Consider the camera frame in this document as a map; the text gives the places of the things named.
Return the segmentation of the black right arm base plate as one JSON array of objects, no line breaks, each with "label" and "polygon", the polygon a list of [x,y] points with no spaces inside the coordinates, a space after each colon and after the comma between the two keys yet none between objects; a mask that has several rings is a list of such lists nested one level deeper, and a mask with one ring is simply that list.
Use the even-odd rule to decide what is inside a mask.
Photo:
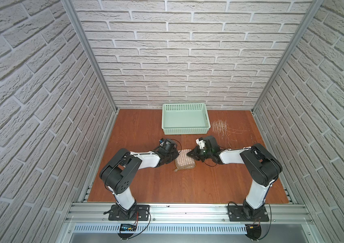
[{"label": "black right arm base plate", "polygon": [[230,222],[269,222],[270,218],[264,205],[253,209],[249,205],[227,205]]}]

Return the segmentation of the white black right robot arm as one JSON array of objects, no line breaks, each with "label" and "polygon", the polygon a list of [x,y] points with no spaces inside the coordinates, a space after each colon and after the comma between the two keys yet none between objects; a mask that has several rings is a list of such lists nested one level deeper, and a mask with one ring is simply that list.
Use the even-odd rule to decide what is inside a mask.
[{"label": "white black right robot arm", "polygon": [[249,194],[244,203],[249,209],[257,210],[266,201],[269,188],[278,179],[282,166],[260,143],[242,149],[221,148],[213,136],[196,140],[197,146],[187,153],[196,161],[211,159],[218,165],[244,164],[252,177]]}]

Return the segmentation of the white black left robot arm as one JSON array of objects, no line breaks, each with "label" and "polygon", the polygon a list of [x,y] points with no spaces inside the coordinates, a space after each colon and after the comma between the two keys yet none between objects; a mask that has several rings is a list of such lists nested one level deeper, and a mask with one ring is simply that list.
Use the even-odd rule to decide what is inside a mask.
[{"label": "white black left robot arm", "polygon": [[158,168],[173,162],[179,156],[178,145],[173,139],[160,139],[159,146],[148,152],[132,152],[122,148],[102,168],[100,178],[112,192],[117,205],[129,212],[136,204],[130,185],[138,170]]}]

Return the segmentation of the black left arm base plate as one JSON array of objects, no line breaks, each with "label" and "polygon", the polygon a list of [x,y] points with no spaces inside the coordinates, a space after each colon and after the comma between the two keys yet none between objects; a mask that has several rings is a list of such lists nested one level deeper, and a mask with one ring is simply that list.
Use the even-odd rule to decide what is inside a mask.
[{"label": "black left arm base plate", "polygon": [[109,215],[109,221],[148,221],[150,206],[134,204],[129,210],[125,210],[115,204],[109,211],[104,212],[104,215],[106,214]]}]

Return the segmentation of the pink striped square dishcloth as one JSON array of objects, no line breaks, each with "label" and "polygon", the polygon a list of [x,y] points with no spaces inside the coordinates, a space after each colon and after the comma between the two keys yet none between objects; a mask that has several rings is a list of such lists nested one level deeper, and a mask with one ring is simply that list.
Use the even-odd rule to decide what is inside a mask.
[{"label": "pink striped square dishcloth", "polygon": [[175,159],[176,168],[174,172],[177,172],[179,170],[193,169],[196,167],[195,160],[187,156],[187,153],[190,151],[190,149],[183,149],[180,152],[179,156]]}]

